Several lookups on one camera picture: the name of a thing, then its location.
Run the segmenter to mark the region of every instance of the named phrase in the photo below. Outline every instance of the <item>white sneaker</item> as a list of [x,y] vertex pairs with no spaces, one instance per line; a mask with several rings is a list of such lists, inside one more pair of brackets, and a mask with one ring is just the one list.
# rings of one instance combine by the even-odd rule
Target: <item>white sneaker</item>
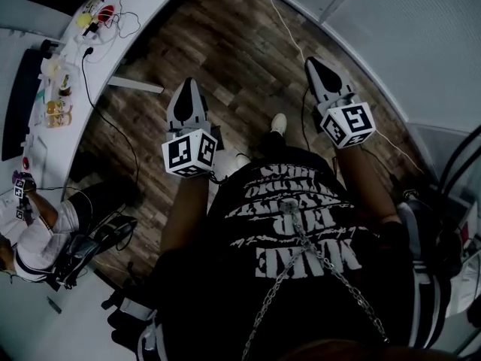
[[240,169],[243,168],[245,165],[248,165],[248,164],[250,163],[250,159],[247,158],[247,156],[245,156],[244,154],[239,153],[239,154],[235,157],[235,162],[237,163],[237,168],[240,170]]
[[284,136],[284,132],[286,132],[287,128],[287,118],[284,114],[277,114],[271,123],[271,132],[279,132],[282,136]]

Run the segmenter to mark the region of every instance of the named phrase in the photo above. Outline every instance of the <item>metal chain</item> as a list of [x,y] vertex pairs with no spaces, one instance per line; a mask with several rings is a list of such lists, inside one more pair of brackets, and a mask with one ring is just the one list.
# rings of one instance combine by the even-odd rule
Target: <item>metal chain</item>
[[324,257],[318,250],[315,244],[313,244],[310,239],[307,237],[306,232],[304,231],[304,228],[298,218],[298,207],[294,202],[282,202],[280,204],[280,210],[284,214],[290,214],[292,216],[292,225],[294,227],[294,230],[299,234],[299,238],[301,239],[302,243],[302,248],[301,250],[296,253],[287,266],[284,268],[283,272],[279,274],[279,276],[276,278],[276,281],[272,288],[269,289],[267,295],[264,298],[264,301],[262,303],[261,310],[257,313],[256,318],[254,320],[254,326],[253,330],[249,335],[249,338],[247,339],[246,345],[244,347],[244,351],[242,353],[242,361],[247,361],[247,358],[249,357],[249,352],[250,352],[250,346],[252,344],[252,341],[254,337],[256,336],[257,329],[262,321],[262,318],[264,318],[265,313],[267,312],[269,305],[272,303],[273,298],[275,297],[277,291],[280,288],[280,284],[286,279],[287,272],[290,270],[291,267],[295,264],[295,261],[301,256],[302,253],[305,251],[310,251],[314,254],[316,254],[317,259],[319,260],[321,266],[323,268],[328,269],[332,275],[334,275],[342,284],[348,289],[352,297],[357,301],[358,305],[361,306],[361,308],[364,309],[366,315],[368,318],[371,320],[372,324],[374,327],[377,329],[378,333],[383,339],[383,342],[385,344],[389,343],[389,338],[386,334],[386,331],[384,330],[383,323],[381,320],[376,316],[376,313],[374,312],[373,307],[369,304],[369,302],[364,298],[364,296],[361,294],[361,291],[357,288],[354,287],[349,283],[349,281],[335,268],[334,264]]

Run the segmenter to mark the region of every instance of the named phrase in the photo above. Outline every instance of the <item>black t-shirt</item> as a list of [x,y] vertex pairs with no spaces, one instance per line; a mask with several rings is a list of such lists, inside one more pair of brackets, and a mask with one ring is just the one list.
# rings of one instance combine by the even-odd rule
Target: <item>black t-shirt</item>
[[[369,229],[325,161],[290,153],[259,161],[221,186],[199,242],[161,256],[153,272],[169,361],[241,359],[267,292],[301,249],[280,203],[381,319],[391,344],[407,344],[413,280],[407,233]],[[323,338],[382,344],[348,289],[310,252],[280,285],[253,340],[250,359],[271,360]]]

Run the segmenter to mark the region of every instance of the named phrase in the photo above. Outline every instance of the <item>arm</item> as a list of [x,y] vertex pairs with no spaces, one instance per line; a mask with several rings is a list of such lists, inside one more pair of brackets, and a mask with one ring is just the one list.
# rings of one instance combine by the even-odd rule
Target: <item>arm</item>
[[38,212],[44,219],[45,223],[52,229],[59,217],[57,210],[43,197],[37,194],[35,190],[30,190],[26,193],[29,200],[35,203]]
[[379,223],[401,222],[391,197],[359,146],[337,151],[348,191],[368,215]]
[[182,179],[171,213],[162,230],[160,253],[191,244],[207,215],[209,178],[201,175]]

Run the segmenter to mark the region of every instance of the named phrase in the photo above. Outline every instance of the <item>wooden floor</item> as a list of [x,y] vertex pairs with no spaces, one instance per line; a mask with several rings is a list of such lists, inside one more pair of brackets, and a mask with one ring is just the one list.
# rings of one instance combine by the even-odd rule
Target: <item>wooden floor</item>
[[[401,121],[385,98],[362,70],[327,35],[280,0],[274,0],[304,55],[321,56],[338,64],[354,79],[361,98],[371,105],[377,128],[395,144],[415,157]],[[238,152],[256,155],[262,134],[270,129],[271,118],[283,112],[288,118],[286,139],[304,147],[301,132],[302,96],[307,79],[301,55],[292,45],[269,0],[183,0],[161,25],[154,23],[148,39],[138,42],[137,53],[144,56],[123,66],[126,77],[161,83],[160,96],[122,88],[107,88],[98,108],[132,141],[140,160],[141,200],[126,214],[139,224],[131,244],[115,249],[96,260],[98,268],[113,282],[128,277],[126,266],[134,263],[136,274],[150,273],[158,257],[161,231],[168,218],[178,179],[165,173],[161,144],[165,141],[165,113],[173,91],[187,78],[201,85],[209,106],[209,118],[220,125],[226,150],[219,155],[229,166]],[[307,96],[308,108],[313,99]],[[306,134],[311,149],[329,163],[333,148],[325,135],[317,135],[309,116]],[[386,170],[373,158],[373,165],[394,197],[400,188],[409,188],[416,170],[386,141],[374,135],[365,147],[375,153],[397,177],[393,188]],[[135,173],[129,146],[121,135],[92,115],[81,150],[88,150],[116,170]],[[93,175],[81,186],[99,181]],[[210,188],[210,199],[216,186]]]

